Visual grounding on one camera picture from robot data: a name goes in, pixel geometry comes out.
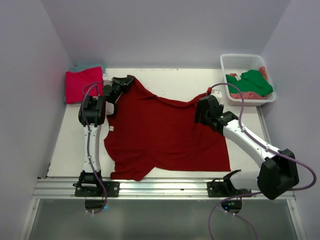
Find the dark red t shirt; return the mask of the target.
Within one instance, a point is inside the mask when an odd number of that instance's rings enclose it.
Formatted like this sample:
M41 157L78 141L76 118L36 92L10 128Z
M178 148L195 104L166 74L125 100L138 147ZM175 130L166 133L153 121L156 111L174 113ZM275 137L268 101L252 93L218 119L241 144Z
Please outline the dark red t shirt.
M157 96L135 79L107 118L104 146L114 161L114 180L142 180L154 168L228 172L226 139L195 123L199 97L178 101Z

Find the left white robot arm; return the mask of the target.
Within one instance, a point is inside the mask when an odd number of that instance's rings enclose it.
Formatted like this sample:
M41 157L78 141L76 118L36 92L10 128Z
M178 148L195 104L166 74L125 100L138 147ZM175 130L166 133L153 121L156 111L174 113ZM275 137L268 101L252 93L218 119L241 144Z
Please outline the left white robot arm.
M84 164L75 187L77 197L105 197L118 195L119 184L103 181L100 164L100 133L106 116L117 113L117 100L123 93L127 93L135 77L113 77L111 84L104 85L102 93L91 96L92 89L98 88L98 82L86 85L82 93L78 120L84 131Z

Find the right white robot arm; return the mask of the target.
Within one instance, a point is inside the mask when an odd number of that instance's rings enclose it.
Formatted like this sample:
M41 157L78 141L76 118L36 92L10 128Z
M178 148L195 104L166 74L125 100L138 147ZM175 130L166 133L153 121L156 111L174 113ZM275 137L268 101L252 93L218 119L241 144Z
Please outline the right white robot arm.
M243 125L240 118L224 107L213 95L200 98L196 105L195 123L210 127L231 140L258 165L258 171L234 170L222 179L207 183L208 193L232 197L261 192L270 200L276 199L299 183L295 155L289 149L280 150L263 141Z

